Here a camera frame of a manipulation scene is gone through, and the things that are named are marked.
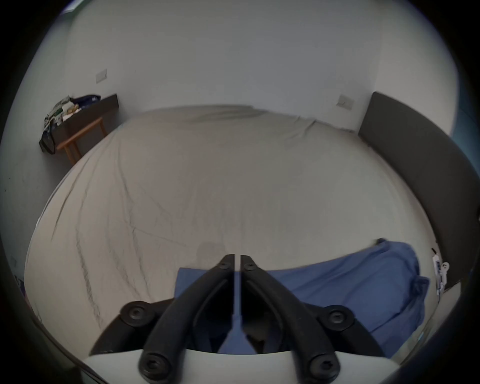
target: blue blanket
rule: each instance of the blue blanket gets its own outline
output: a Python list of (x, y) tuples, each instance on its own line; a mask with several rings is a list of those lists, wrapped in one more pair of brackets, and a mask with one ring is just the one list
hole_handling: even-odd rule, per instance
[[(180, 268), (175, 297), (204, 273)], [(305, 303), (350, 308), (387, 357), (392, 357), (423, 322), (429, 279), (419, 276), (416, 254), (405, 243), (384, 240), (338, 259), (268, 273)], [(234, 300), (233, 327), (219, 353), (255, 353), (241, 331), (238, 276)]]

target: light switch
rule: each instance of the light switch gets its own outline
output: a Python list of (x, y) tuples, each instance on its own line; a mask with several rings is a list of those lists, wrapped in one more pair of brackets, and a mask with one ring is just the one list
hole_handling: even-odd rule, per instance
[(340, 95), (337, 105), (350, 111), (353, 108), (353, 99), (345, 95)]
[(96, 83), (98, 84), (99, 82), (105, 80), (107, 78), (107, 70), (104, 69), (102, 72), (99, 72), (95, 75), (95, 80)]

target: mattress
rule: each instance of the mattress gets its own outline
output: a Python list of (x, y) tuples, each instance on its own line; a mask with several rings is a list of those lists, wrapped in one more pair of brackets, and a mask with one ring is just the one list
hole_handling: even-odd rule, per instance
[(179, 268), (227, 253), (266, 270), (332, 260), (378, 238), (408, 243), (431, 279), (429, 221), (407, 185), (355, 134), (248, 106), (158, 109), (109, 134), (69, 172), (33, 233), (29, 302), (84, 359), (120, 308), (173, 297)]

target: wrinkled sheet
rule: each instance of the wrinkled sheet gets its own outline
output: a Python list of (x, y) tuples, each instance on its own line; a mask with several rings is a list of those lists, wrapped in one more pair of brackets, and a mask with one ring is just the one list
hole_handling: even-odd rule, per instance
[[(378, 237), (410, 244), (420, 274), (434, 277), (428, 218), (357, 135), (248, 106), (158, 109), (115, 129), (59, 184), (32, 235), (25, 290), (45, 328), (84, 359), (127, 302), (173, 297), (179, 268), (236, 253), (290, 269)], [(426, 320), (436, 306), (433, 287)]]
[[(175, 297), (206, 271), (180, 268)], [(392, 357), (422, 324), (429, 279), (419, 276), (415, 251), (406, 243), (382, 241), (335, 260), (301, 268), (268, 271), (299, 300), (325, 307), (344, 305)], [(240, 329), (240, 313), (221, 353), (255, 353)]]

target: screw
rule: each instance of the screw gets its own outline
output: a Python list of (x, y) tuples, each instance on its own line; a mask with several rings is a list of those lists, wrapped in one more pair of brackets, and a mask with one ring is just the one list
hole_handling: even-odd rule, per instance
[(257, 266), (255, 263), (247, 263), (243, 265), (247, 271), (253, 271)]
[(145, 309), (142, 307), (133, 307), (129, 310), (128, 315), (134, 320), (141, 320), (145, 314)]
[(140, 361), (140, 372), (149, 380), (162, 380), (170, 373), (170, 365), (163, 356), (148, 353)]
[(317, 356), (310, 363), (310, 374), (319, 380), (333, 379), (338, 372), (338, 361), (335, 356), (329, 354)]
[(345, 321), (345, 315), (340, 311), (333, 311), (328, 320), (333, 324), (342, 324)]

